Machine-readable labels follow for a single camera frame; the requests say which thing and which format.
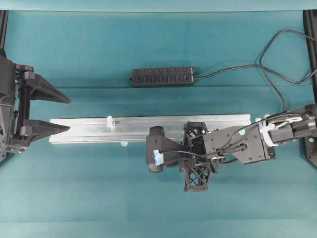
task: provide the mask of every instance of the teal backdrop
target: teal backdrop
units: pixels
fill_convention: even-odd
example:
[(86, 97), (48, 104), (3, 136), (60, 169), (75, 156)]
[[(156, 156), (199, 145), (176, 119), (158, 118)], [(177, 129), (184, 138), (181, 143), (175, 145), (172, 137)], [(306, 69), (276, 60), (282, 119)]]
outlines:
[[(193, 66), (204, 75), (254, 63), (277, 31), (303, 32), (302, 19), (302, 11), (11, 11), (5, 49), (72, 100), (33, 101), (32, 119), (237, 113), (254, 119), (281, 111), (258, 69), (193, 87), (150, 89), (131, 87), (131, 69)], [(306, 41), (281, 35), (264, 64), (304, 77), (310, 71)], [(314, 102), (311, 82), (272, 79), (289, 109)], [(185, 193), (178, 168), (148, 172), (144, 143), (51, 145), (42, 139), (0, 165), (0, 236), (314, 238), (317, 170), (302, 142), (276, 151), (277, 160), (221, 167), (208, 192)]]

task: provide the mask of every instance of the black plastic part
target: black plastic part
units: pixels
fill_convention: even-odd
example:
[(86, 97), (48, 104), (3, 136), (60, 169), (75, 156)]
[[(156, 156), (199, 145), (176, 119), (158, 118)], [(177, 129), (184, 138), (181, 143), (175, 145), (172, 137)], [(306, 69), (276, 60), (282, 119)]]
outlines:
[(5, 50), (0, 48), (0, 56), (3, 56), (6, 58), (6, 53), (5, 53)]
[[(190, 152), (203, 155), (206, 153), (203, 134), (207, 132), (206, 124), (203, 122), (188, 122), (184, 127), (183, 144)], [(186, 192), (207, 191), (211, 180), (211, 172), (216, 173), (213, 164), (205, 158), (192, 158), (180, 163), (180, 170), (184, 173)]]
[[(185, 147), (173, 140), (170, 140), (164, 136), (163, 127), (152, 127), (150, 134), (146, 138), (146, 158), (145, 163), (153, 166), (155, 164), (153, 151), (186, 151)], [(179, 161), (182, 158), (186, 158), (184, 153), (166, 153), (164, 154), (164, 165), (170, 165), (175, 161)]]
[[(305, 34), (317, 38), (317, 10), (305, 10), (304, 29)], [(317, 43), (315, 41), (307, 40), (307, 48), (311, 62), (311, 69), (317, 68)], [(317, 102), (317, 75), (313, 76), (313, 92), (315, 102)], [(305, 137), (305, 151), (306, 158), (317, 167), (317, 140), (310, 140), (310, 137)]]
[[(15, 111), (17, 90), (19, 106)], [(36, 99), (70, 103), (32, 67), (0, 56), (0, 161), (7, 152), (22, 153), (33, 141), (69, 130), (67, 126), (29, 120), (30, 102)]]
[[(149, 136), (152, 136), (152, 135), (165, 136), (164, 128), (161, 126), (151, 127), (149, 131)], [(148, 165), (149, 165), (149, 171), (151, 173), (159, 173), (164, 170), (164, 164), (155, 165), (155, 164), (149, 163)]]
[(131, 81), (133, 87), (190, 86), (195, 83), (194, 68), (137, 68)]

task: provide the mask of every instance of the black robotic arm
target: black robotic arm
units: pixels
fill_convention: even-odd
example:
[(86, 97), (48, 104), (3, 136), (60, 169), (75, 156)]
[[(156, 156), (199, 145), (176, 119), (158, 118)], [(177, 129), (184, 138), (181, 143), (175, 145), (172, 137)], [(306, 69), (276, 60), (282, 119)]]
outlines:
[[(164, 166), (179, 166), (185, 191), (206, 191), (212, 173), (234, 161), (244, 164), (275, 159), (275, 146), (317, 137), (317, 105), (266, 117), (248, 126), (207, 131), (205, 123), (188, 122), (179, 144), (164, 136), (163, 127), (152, 127), (146, 138), (146, 164), (152, 173)], [(226, 161), (227, 155), (236, 159)]]
[(29, 119), (31, 100), (71, 102), (32, 67), (14, 64), (0, 54), (0, 162), (8, 152), (22, 153), (33, 141), (69, 130), (67, 126)]

